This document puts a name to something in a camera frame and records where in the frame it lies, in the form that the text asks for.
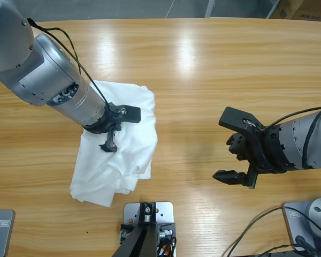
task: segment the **metal mounting plate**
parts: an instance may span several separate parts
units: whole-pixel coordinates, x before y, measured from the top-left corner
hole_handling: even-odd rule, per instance
[[[127,203],[124,208],[124,224],[137,226],[140,203]],[[173,206],[170,202],[157,202],[156,221],[158,224],[174,223]]]

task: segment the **floor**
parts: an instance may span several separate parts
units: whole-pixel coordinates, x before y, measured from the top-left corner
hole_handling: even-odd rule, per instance
[[[275,0],[215,0],[212,16],[265,18]],[[15,0],[35,21],[203,18],[209,0]]]

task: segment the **black metal bracket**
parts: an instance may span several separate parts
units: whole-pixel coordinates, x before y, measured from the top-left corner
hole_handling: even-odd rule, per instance
[[[227,140],[226,144],[230,146],[228,150],[236,154],[239,161],[248,160],[250,165],[247,173],[219,170],[213,175],[214,179],[229,185],[241,184],[255,188],[258,174],[286,171],[269,159],[264,146],[268,131],[252,114],[226,107],[219,125],[237,132]]]
[[[121,130],[121,122],[139,123],[141,110],[139,107],[130,105],[117,105],[109,103],[104,115],[95,124],[84,128],[91,133],[108,133],[107,141],[99,145],[102,150],[108,153],[115,153],[118,147],[114,143],[114,132]]]

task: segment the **wooden table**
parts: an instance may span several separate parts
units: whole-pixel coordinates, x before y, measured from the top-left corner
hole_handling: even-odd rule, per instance
[[[110,256],[128,202],[171,201],[178,256],[221,256],[260,213],[321,197],[321,169],[260,175],[256,189],[212,179],[245,171],[218,126],[226,106],[264,124],[321,105],[321,23],[263,19],[92,20],[59,26],[96,80],[146,85],[156,95],[152,178],[111,208],[73,200],[82,128],[0,83],[0,208],[14,209],[9,256]],[[289,243],[280,211],[256,224],[234,255]]]

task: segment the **silver robot arm segment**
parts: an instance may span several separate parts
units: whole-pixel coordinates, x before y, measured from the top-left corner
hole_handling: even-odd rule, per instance
[[[25,102],[47,104],[89,132],[108,133],[100,145],[105,152],[117,151],[113,135],[121,122],[140,122],[140,108],[107,103],[52,39],[44,34],[34,39],[29,21],[11,0],[0,0],[0,81]]]

